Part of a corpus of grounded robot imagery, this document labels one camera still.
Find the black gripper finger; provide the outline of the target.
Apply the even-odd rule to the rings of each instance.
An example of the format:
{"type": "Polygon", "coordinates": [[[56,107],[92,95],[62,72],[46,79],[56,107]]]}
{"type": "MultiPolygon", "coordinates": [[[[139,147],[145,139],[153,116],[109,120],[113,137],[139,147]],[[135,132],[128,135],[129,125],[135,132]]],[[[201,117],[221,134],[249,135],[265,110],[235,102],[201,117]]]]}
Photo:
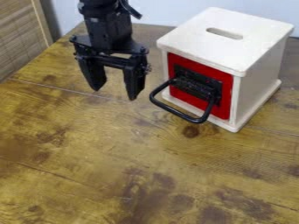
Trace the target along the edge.
{"type": "Polygon", "coordinates": [[[124,69],[124,83],[128,99],[133,101],[145,88],[144,66],[131,66],[124,69]]]}
{"type": "Polygon", "coordinates": [[[104,66],[93,58],[85,59],[77,57],[80,71],[85,77],[89,87],[98,91],[107,83],[107,75],[104,66]]]}

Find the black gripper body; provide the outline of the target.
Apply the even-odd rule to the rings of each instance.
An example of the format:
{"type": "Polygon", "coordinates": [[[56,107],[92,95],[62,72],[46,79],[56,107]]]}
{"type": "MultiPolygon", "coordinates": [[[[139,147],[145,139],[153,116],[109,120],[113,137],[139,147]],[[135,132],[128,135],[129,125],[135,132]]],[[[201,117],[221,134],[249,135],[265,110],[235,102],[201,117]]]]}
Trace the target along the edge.
{"type": "Polygon", "coordinates": [[[104,72],[104,67],[148,72],[148,48],[132,38],[131,17],[141,18],[137,11],[82,11],[86,35],[72,36],[74,56],[84,74],[104,72]]]}

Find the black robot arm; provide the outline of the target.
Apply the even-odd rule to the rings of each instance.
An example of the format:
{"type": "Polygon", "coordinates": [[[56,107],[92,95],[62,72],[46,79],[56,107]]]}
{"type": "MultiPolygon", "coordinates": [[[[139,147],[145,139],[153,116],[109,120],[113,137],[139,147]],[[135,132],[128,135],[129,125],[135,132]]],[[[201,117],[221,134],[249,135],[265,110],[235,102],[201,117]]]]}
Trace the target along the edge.
{"type": "Polygon", "coordinates": [[[78,0],[88,34],[73,35],[74,59],[89,87],[98,91],[107,83],[105,67],[120,69],[128,99],[132,101],[145,88],[149,71],[149,50],[132,39],[131,17],[141,18],[128,0],[78,0]]]}

